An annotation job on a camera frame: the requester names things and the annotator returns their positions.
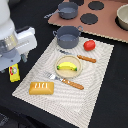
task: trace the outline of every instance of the knife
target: knife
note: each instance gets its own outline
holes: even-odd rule
[[[66,55],[74,55],[74,56],[77,56],[79,59],[82,59],[82,60],[86,60],[86,61],[90,61],[92,63],[96,63],[96,59],[92,59],[92,58],[81,56],[81,55],[75,55],[75,54],[72,54],[72,53],[69,53],[69,52],[65,52],[65,51],[59,50],[59,49],[57,49],[57,51],[59,51],[61,53],[64,53]]]

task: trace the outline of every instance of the stove burner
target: stove burner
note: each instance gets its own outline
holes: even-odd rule
[[[102,10],[104,8],[104,4],[100,1],[92,1],[88,4],[88,7],[92,10]]]
[[[98,21],[98,17],[95,14],[86,13],[81,16],[80,20],[84,24],[91,25],[91,24],[95,24]]]
[[[78,6],[81,6],[84,4],[84,0],[69,0],[69,2],[74,2],[76,3]]]

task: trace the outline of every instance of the pot handle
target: pot handle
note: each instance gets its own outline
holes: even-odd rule
[[[56,12],[54,12],[54,13],[48,14],[48,15],[44,16],[44,18],[48,18],[48,17],[50,17],[50,16],[52,16],[52,15],[58,13],[58,12],[60,12],[60,11],[56,11]]]
[[[81,32],[83,31],[83,27],[80,25],[77,27],[77,29],[79,30],[79,28],[81,28],[82,30],[79,32],[79,36],[81,35]]]
[[[53,35],[54,35],[55,37],[57,37],[57,32],[56,32],[56,31],[53,31]]]

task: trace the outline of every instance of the banana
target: banana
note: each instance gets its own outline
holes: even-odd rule
[[[57,69],[71,69],[71,70],[74,70],[74,71],[77,71],[77,67],[76,65],[74,65],[73,63],[71,62],[63,62],[61,64],[59,64],[57,66]]]

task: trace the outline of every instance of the fork handle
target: fork handle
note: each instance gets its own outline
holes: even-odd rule
[[[65,84],[71,85],[71,86],[73,86],[75,88],[78,88],[80,90],[83,90],[84,89],[84,87],[82,85],[77,84],[77,83],[74,83],[74,82],[71,82],[71,81],[66,80],[66,79],[63,79],[62,82],[65,83]]]
[[[95,63],[96,62],[96,59],[92,59],[92,58],[89,58],[89,57],[85,57],[85,56],[81,56],[81,55],[77,55],[77,57],[79,59],[82,59],[82,60],[86,60],[86,61],[90,61],[92,63]]]

